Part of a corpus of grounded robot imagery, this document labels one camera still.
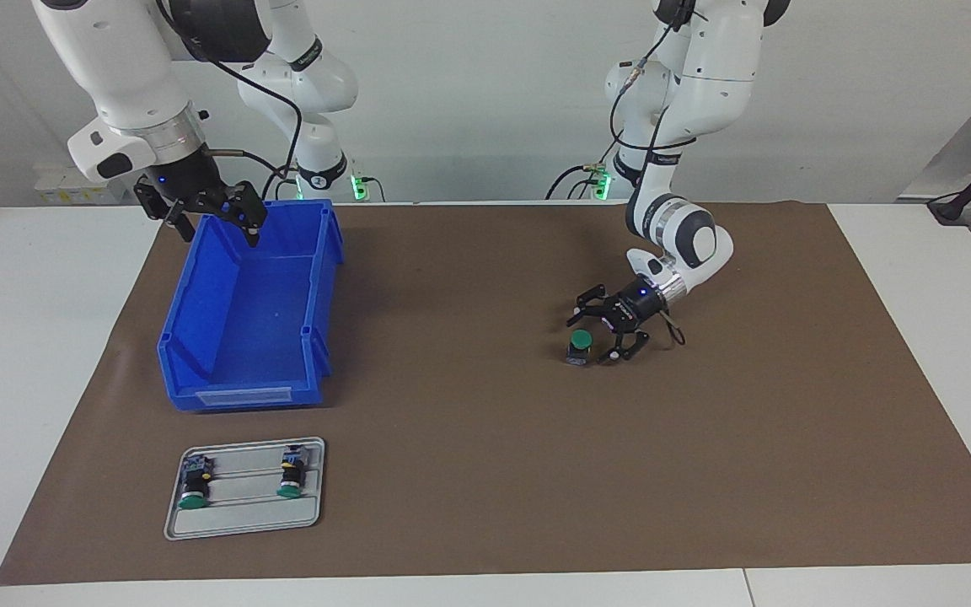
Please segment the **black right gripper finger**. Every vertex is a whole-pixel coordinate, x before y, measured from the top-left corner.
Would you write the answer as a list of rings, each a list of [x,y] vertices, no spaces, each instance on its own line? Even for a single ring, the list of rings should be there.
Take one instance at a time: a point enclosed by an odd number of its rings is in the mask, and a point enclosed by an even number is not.
[[[166,226],[177,231],[182,241],[192,242],[196,231],[191,220],[184,214],[184,207],[180,203],[169,205],[165,197],[150,181],[136,181],[134,187],[132,187],[132,192],[137,197],[147,218],[154,222],[165,223]]]
[[[223,188],[220,218],[238,228],[249,247],[257,247],[267,219],[267,207],[249,181]]]

